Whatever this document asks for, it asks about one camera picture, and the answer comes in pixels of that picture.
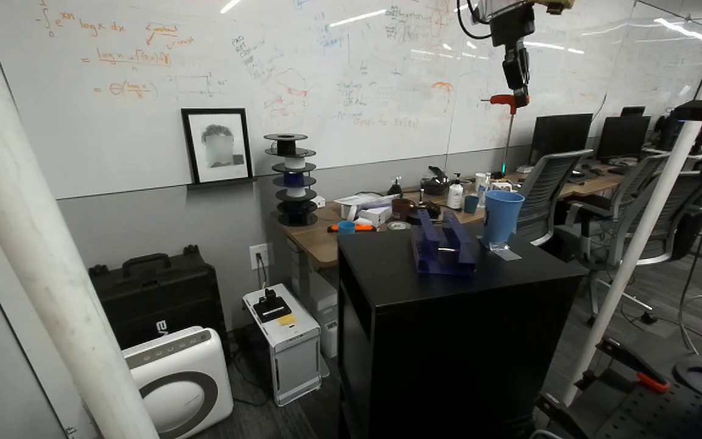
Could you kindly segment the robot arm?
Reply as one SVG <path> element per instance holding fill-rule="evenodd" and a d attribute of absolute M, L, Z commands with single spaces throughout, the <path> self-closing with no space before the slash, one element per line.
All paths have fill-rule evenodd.
<path fill-rule="evenodd" d="M 494 47 L 504 48 L 503 70 L 508 88 L 525 93 L 528 88 L 528 53 L 525 39 L 535 31 L 535 7 L 560 14 L 576 0 L 471 0 L 469 10 L 475 21 L 489 27 Z"/>

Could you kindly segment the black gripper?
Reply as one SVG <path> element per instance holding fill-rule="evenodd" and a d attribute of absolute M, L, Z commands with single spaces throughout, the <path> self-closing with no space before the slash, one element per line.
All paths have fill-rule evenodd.
<path fill-rule="evenodd" d="M 500 47 L 504 43 L 504 61 L 503 70 L 508 77 L 508 86 L 515 88 L 527 88 L 528 86 L 528 50 L 527 47 L 513 47 L 527 33 L 535 31 L 535 7 L 532 4 L 520 4 L 513 10 L 504 10 L 489 20 L 489 31 L 493 31 L 493 43 Z"/>

